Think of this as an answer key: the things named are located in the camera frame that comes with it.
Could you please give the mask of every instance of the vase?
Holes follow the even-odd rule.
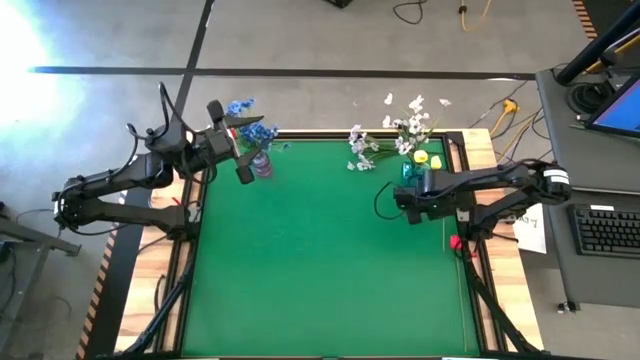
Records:
[[[270,178],[273,175],[273,167],[271,166],[271,159],[266,151],[260,151],[256,157],[251,160],[251,167],[253,172],[261,178]]]

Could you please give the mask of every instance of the keyboard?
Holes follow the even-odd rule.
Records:
[[[568,212],[578,254],[640,259],[640,209],[571,205]]]

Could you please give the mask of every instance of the paper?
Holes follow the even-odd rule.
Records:
[[[518,247],[522,250],[547,253],[547,243],[544,240],[544,220],[542,204],[535,204],[527,209],[526,214],[516,220],[513,231],[518,239]]]

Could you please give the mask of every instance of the green table surface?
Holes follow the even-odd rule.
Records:
[[[270,157],[270,179],[241,185],[227,161],[208,187],[183,356],[478,355],[455,219],[373,211],[404,158],[349,171],[344,141]],[[379,208],[398,213],[391,187]]]

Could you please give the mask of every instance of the computer monitor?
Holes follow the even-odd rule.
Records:
[[[631,77],[586,125],[589,129],[640,137],[640,74]]]

